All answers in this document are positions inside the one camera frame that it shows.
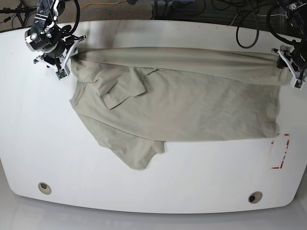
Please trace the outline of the beige T-shirt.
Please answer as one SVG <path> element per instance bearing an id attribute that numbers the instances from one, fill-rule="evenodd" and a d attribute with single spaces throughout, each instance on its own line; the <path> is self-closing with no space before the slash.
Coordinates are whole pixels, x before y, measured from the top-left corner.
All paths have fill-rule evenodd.
<path id="1" fill-rule="evenodd" d="M 276 135 L 277 56 L 184 48 L 119 48 L 71 59 L 70 103 L 98 144 L 145 169 L 167 141 Z"/>

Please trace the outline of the red tape rectangle marking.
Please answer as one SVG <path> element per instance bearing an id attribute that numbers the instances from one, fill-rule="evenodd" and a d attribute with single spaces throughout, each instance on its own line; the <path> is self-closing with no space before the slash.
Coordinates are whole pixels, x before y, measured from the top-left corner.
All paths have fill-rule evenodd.
<path id="1" fill-rule="evenodd" d="M 283 167 L 287 150 L 290 143 L 290 134 L 277 134 L 276 138 L 271 141 L 269 151 L 269 168 L 281 169 Z"/>

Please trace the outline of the black tripod stand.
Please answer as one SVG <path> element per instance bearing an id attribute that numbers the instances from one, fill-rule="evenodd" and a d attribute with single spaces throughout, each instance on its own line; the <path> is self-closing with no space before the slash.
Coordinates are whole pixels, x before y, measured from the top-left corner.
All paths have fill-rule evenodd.
<path id="1" fill-rule="evenodd" d="M 20 0 L 20 3 L 15 9 L 11 9 L 9 7 L 4 7 L 0 10 L 1 14 L 12 14 L 12 16 L 8 16 L 7 18 L 3 19 L 0 23 L 7 23 L 8 21 L 11 21 L 12 29 L 13 27 L 13 21 L 15 18 L 18 19 L 19 23 L 21 24 L 18 29 L 22 29 L 26 27 L 26 24 L 32 14 L 36 12 L 36 6 L 27 6 L 26 3 L 23 0 Z"/>

